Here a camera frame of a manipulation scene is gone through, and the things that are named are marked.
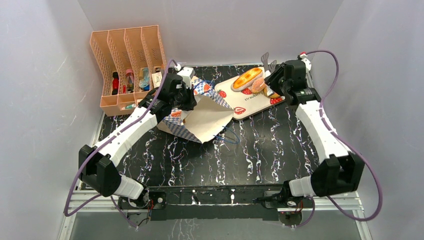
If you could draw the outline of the metal tongs white handles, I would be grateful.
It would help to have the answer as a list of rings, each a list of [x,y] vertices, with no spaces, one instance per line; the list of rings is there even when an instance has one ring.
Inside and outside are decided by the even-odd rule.
[[[261,56],[261,62],[263,64],[263,68],[265,70],[264,72],[264,79],[266,79],[267,77],[269,77],[271,75],[271,73],[275,70],[277,61],[272,61],[271,63],[269,63],[269,52],[264,53]],[[266,85],[265,83],[261,84],[261,87],[265,86],[264,90],[264,94],[268,97],[271,98],[275,93],[271,90],[271,88]]]

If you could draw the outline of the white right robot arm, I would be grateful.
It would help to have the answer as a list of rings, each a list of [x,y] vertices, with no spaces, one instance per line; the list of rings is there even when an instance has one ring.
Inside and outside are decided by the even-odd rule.
[[[321,107],[318,92],[307,83],[311,69],[307,59],[288,60],[274,71],[265,71],[264,84],[283,95],[308,132],[318,155],[319,166],[309,176],[286,180],[279,192],[265,191],[254,200],[269,208],[271,204],[295,207],[306,197],[326,197],[357,190],[365,163],[346,144],[335,137]]]

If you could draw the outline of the brown fake donut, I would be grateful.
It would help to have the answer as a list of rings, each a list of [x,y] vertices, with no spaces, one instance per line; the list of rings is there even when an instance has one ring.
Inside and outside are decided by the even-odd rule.
[[[271,98],[271,99],[277,99],[277,98],[280,98],[281,96],[278,95],[277,93],[273,93],[273,94],[269,95],[268,97]]]

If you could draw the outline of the checkered brown paper bag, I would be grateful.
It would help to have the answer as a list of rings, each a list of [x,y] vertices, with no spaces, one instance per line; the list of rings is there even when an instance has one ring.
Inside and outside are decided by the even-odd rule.
[[[194,77],[191,83],[197,101],[194,109],[173,109],[157,128],[192,142],[205,143],[225,129],[233,118],[234,109],[212,88],[210,81]]]

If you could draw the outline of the long glazed fake bread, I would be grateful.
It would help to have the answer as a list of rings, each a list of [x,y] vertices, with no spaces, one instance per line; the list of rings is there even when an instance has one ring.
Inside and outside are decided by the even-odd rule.
[[[254,67],[249,69],[248,71],[244,72],[242,75],[240,75],[231,85],[231,89],[234,92],[241,92],[244,89],[250,87],[253,82],[263,77],[264,71],[259,67]]]

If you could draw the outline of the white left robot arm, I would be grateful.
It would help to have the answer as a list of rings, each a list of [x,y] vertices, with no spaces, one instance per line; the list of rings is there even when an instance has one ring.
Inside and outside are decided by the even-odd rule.
[[[117,166],[132,146],[155,128],[173,109],[192,111],[197,105],[192,74],[168,73],[159,87],[150,90],[132,114],[95,146],[84,145],[78,153],[78,178],[103,197],[128,198],[137,208],[149,203],[145,186],[121,175]]]

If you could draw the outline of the pink frosted fake donut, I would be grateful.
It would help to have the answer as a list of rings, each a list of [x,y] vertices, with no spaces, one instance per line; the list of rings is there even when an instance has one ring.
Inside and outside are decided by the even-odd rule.
[[[261,91],[263,91],[263,89],[265,89],[266,87],[267,85],[265,84],[265,79],[263,77],[259,77],[255,79],[253,84],[251,85],[251,92],[253,94],[258,94]]]

